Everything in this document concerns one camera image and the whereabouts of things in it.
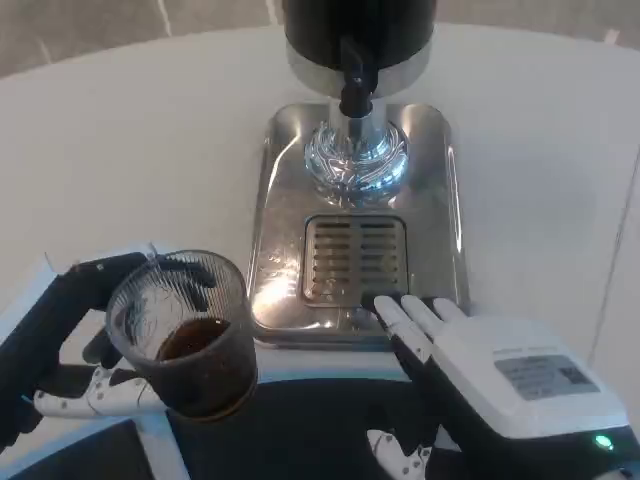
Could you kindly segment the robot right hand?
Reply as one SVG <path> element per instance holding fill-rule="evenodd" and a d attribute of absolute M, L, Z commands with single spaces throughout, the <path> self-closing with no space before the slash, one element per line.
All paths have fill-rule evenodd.
<path fill-rule="evenodd" d="M 619 396 L 544 324 L 378 295 L 372 310 L 475 479 L 635 479 Z"/>

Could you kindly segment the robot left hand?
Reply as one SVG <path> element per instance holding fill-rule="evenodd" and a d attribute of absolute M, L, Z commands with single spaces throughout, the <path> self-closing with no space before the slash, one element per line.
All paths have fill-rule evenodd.
<path fill-rule="evenodd" d="M 193 258 L 175 254 L 149 258 L 142 252 L 99 258 L 64 273 L 45 266 L 31 288 L 1 315 L 1 446 L 32 432 L 46 417 L 92 419 L 133 416 L 166 406 L 143 374 L 117 368 L 121 354 L 100 331 L 85 361 L 64 365 L 60 349 L 91 311 L 106 311 L 116 288 L 137 268 L 148 266 L 176 280 L 188 304 L 203 312 L 216 277 Z"/>

